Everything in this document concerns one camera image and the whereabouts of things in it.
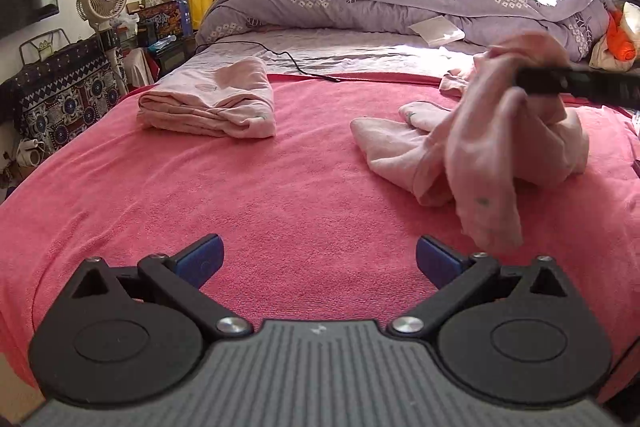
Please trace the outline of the pink strawberry print shirt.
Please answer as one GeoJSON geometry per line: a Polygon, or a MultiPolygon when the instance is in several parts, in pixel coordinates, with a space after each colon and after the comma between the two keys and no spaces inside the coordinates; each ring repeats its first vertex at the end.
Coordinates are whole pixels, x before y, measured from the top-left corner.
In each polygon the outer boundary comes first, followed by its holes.
{"type": "Polygon", "coordinates": [[[548,34],[511,37],[474,58],[458,105],[411,102],[401,121],[360,117],[350,131],[371,171],[423,206],[454,202],[465,235],[489,254],[523,243],[515,180],[554,187],[586,169],[589,138],[558,96],[516,87],[525,67],[566,67],[548,34]]]}

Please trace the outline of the orange cloth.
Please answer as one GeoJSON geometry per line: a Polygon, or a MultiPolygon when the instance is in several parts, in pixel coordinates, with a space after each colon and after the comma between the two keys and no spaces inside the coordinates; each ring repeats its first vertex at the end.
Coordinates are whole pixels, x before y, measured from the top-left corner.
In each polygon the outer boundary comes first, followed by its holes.
{"type": "Polygon", "coordinates": [[[623,13],[620,10],[609,12],[608,30],[606,31],[606,44],[615,60],[621,62],[633,61],[636,58],[636,47],[620,26],[623,13]]]}

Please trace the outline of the purple patterned duvet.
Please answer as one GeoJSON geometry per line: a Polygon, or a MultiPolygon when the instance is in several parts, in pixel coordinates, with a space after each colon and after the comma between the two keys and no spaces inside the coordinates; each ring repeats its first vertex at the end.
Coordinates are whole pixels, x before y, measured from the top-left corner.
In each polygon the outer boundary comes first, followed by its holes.
{"type": "Polygon", "coordinates": [[[441,16],[465,41],[488,48],[522,32],[547,31],[579,62],[608,29],[611,0],[217,0],[196,35],[198,44],[258,28],[331,28],[408,35],[441,16]]]}

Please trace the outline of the pink red bed blanket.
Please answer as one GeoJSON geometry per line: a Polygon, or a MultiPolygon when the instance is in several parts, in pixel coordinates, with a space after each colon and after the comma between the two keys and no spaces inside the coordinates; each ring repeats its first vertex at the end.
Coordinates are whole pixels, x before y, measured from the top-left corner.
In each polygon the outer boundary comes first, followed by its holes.
{"type": "MultiPolygon", "coordinates": [[[[448,105],[426,84],[279,81],[277,134],[258,141],[146,129],[137,99],[120,102],[1,206],[1,350],[12,369],[32,377],[29,341],[82,260],[134,265],[209,233],[224,240],[224,266],[205,292],[252,322],[387,322],[410,309],[431,291],[416,240],[465,254],[474,244],[454,207],[423,207],[371,172],[349,125],[423,100],[448,105]]],[[[551,190],[520,186],[524,244],[503,262],[558,260],[611,338],[609,397],[639,369],[639,180],[622,115],[578,114],[587,170],[551,190]]]]}

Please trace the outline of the patterned cloth covered cabinet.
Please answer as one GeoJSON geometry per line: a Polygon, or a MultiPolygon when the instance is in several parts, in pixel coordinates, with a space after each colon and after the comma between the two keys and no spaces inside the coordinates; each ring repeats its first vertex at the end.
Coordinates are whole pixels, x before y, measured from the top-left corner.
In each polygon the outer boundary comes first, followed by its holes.
{"type": "Polygon", "coordinates": [[[1,83],[1,121],[52,154],[99,121],[120,99],[98,38],[69,44],[1,83]]]}

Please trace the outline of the folded pink pants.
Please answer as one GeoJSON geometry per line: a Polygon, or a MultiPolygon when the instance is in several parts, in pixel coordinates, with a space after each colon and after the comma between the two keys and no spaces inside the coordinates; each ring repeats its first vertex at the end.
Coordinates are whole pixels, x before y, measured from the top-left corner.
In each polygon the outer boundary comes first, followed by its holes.
{"type": "Polygon", "coordinates": [[[140,95],[145,127],[235,139],[276,135],[274,96],[266,65],[257,57],[207,72],[174,72],[140,95]]]}

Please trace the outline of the light purple bed sheet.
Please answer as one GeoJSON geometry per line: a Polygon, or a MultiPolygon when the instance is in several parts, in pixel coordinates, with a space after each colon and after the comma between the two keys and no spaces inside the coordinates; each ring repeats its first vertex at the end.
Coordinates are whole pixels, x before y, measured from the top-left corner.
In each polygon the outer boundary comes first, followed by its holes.
{"type": "Polygon", "coordinates": [[[278,78],[315,75],[341,80],[436,84],[446,72],[473,65],[481,46],[458,41],[430,48],[422,38],[339,29],[253,31],[201,44],[174,72],[207,72],[256,56],[278,78]]]}

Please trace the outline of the colourful toy box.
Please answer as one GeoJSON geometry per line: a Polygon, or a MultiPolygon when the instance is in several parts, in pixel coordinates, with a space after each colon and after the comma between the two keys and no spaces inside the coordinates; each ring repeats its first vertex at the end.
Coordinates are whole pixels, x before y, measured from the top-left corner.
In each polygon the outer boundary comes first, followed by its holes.
{"type": "Polygon", "coordinates": [[[157,40],[168,36],[177,38],[193,35],[191,14],[186,0],[170,0],[142,9],[138,12],[139,23],[152,25],[157,40]]]}

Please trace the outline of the yellow shopping bag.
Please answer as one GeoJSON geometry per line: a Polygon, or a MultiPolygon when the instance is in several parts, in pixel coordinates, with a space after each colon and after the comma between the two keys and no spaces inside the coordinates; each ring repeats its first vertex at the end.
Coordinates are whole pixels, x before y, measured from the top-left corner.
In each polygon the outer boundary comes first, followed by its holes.
{"type": "Polygon", "coordinates": [[[215,0],[188,0],[191,24],[194,30],[199,30],[204,17],[215,0]]]}

